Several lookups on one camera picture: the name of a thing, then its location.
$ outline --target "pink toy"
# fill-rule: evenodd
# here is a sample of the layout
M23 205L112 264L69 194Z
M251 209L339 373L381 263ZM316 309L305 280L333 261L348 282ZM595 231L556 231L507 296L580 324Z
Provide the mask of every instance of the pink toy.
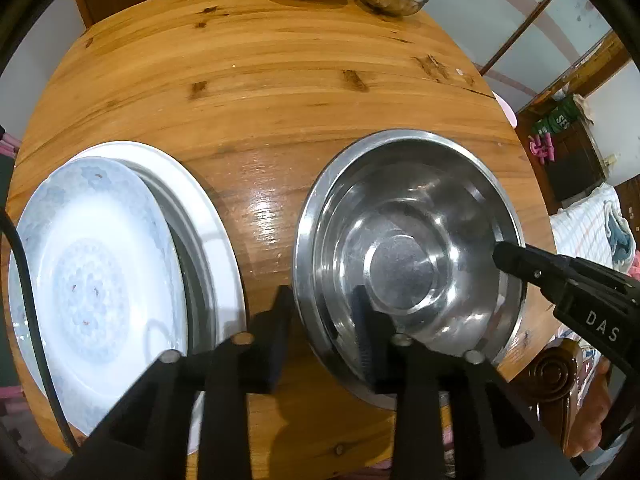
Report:
M554 144L551 141L551 134L549 132L545 133L544 145L542 145L538 134L536 134L536 137L529 136L529 139L529 149L534 156L539 158L540 164L544 165L545 158L548 158L550 162L556 161Z
M11 158L15 158L16 149L13 146L9 146L0 140L0 155L10 156Z
M20 140L16 139L14 136L9 135L7 132L4 132L1 136L0 139L2 139L2 142L7 143L9 146L12 146L13 148L15 148L15 150L17 151L20 148Z
M631 264L631 268L628 270L628 275L636 280L640 280L640 252L636 251L634 256L634 262Z

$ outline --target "checkered bedsheet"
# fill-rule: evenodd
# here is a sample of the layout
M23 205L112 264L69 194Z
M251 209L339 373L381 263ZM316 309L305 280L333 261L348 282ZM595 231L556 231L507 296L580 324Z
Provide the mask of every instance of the checkered bedsheet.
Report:
M561 209L549 218L558 254L580 256L613 268L611 247L605 233L605 202L612 202L620 212L620 200L616 190L609 184L602 184L587 198Z

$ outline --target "black cable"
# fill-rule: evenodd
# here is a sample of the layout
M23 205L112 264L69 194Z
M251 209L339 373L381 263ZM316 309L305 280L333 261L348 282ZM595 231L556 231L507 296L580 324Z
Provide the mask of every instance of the black cable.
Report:
M40 338L40 329L36 316L36 305L33 301L33 289L31 288L31 277L27 265L27 257L24 254L24 248L18 236L18 231L15 229L14 224L11 222L5 210L2 210L2 214L0 215L0 230L4 233L4 236L6 236L6 239L9 241L9 247L11 247L11 250L14 252L15 265L18 268L20 288L22 289L22 298L24 300L24 313L27 317L33 353L36 357L44 391L47 394L47 399L49 399L49 404L53 410L53 415L56 417L56 422L65 440L65 444L71 450L71 453L75 454L78 451L78 443L73 433L71 433L69 423L66 421L62 406L60 406L60 400L58 399L53 380L51 379L51 373L47 366L47 358L44 354L44 346Z

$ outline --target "blue cloth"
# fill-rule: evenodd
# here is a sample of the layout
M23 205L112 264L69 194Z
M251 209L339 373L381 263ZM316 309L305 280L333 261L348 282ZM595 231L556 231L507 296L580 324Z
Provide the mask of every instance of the blue cloth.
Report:
M624 262L631 257L633 251L631 233L622 229L618 219L611 211L609 212L608 225L610 236L607 237L607 240L609 240L609 245L611 246L613 263Z

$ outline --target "round wooden table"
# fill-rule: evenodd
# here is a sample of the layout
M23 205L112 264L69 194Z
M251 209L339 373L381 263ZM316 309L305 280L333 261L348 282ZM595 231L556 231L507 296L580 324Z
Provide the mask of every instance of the round wooden table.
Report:
M507 190L527 242L554 250L526 154L471 61L427 13L392 18L360 0L150 0L97 23L36 106L7 207L17 221L38 184L89 146L156 146L215 204L255 314L289 283L296 220L316 176L349 143L385 128L429 130L471 150ZM556 329L547 307L531 287L500 366L508 379ZM13 332L10 340L36 420L64 449ZM392 413L343 389L297 319L276 394L250 396L249 410L254 478L323 480L391 453ZM192 455L188 478L195 469Z

